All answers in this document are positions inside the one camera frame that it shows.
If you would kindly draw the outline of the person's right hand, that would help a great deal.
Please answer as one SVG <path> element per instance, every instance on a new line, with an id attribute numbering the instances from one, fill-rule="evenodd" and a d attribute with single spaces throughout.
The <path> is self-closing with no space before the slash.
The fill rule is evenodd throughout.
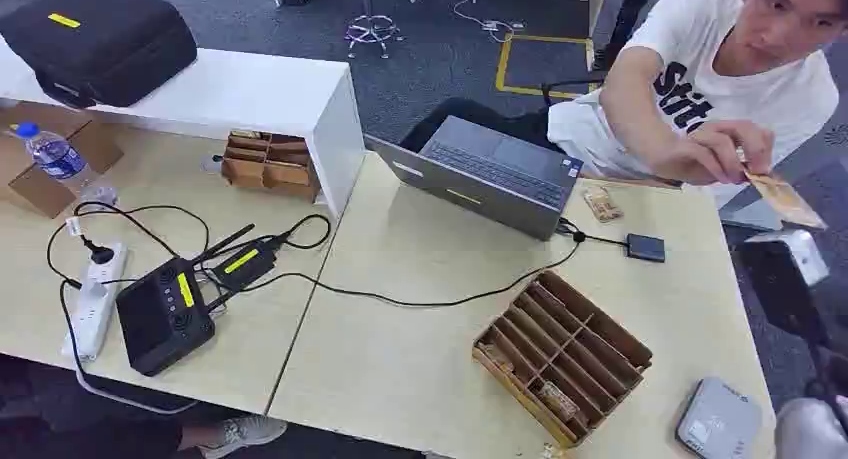
<path id="1" fill-rule="evenodd" d="M 692 185 L 738 184 L 770 172 L 774 140 L 749 121 L 709 122 L 663 150 L 655 171 Z"/>

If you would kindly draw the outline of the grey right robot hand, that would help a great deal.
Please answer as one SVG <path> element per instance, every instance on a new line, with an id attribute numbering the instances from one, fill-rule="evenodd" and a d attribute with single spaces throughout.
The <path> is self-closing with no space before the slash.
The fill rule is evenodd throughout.
<path id="1" fill-rule="evenodd" d="M 769 322 L 826 346 L 829 337 L 815 305 L 814 287 L 829 277 L 829 269 L 812 237 L 804 231 L 754 236 L 736 252 Z"/>

